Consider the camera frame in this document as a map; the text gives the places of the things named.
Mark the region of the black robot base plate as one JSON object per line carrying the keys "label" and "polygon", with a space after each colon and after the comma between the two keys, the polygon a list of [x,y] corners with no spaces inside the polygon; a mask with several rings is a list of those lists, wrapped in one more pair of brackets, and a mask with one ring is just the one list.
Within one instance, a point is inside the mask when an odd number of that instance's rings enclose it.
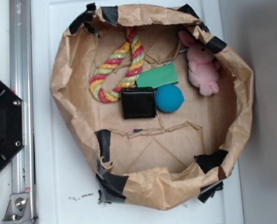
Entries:
{"label": "black robot base plate", "polygon": [[23,101],[0,81],[0,172],[24,146]]}

